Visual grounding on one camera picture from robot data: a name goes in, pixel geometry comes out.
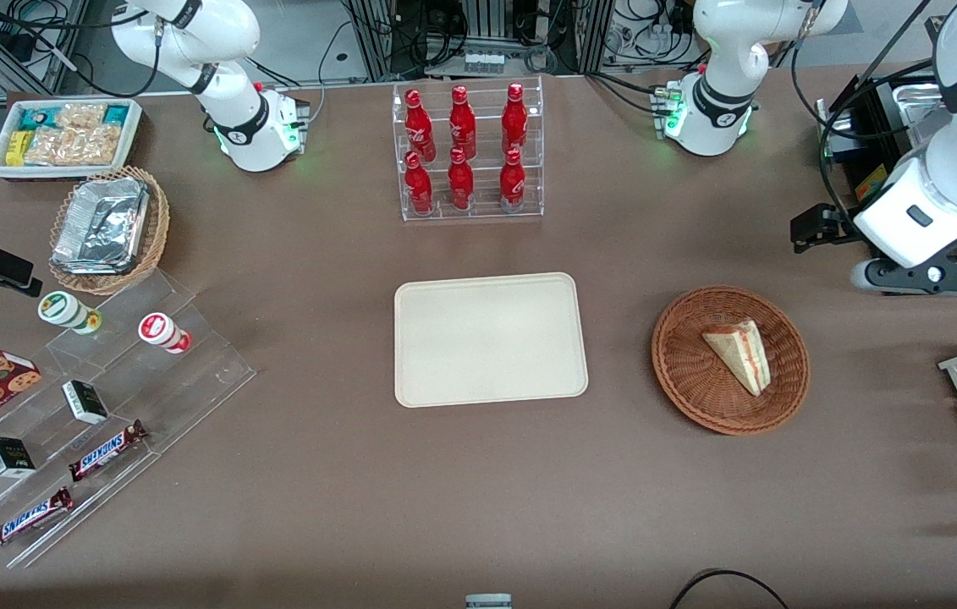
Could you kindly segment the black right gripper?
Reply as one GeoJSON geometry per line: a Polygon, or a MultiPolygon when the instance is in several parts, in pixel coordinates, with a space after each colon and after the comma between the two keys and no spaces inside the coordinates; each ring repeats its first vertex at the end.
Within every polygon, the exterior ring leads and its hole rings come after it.
{"type": "Polygon", "coordinates": [[[10,254],[0,248],[0,284],[17,288],[30,298],[40,296],[42,280],[33,277],[34,265],[30,260],[10,254]]]}

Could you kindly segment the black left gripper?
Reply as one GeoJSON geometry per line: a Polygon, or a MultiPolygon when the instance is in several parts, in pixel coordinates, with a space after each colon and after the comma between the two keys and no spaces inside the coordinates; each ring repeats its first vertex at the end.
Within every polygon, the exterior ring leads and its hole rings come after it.
{"type": "Polygon", "coordinates": [[[789,222],[793,253],[803,254],[818,245],[850,245],[861,242],[861,232],[842,206],[811,207],[789,222]]]}

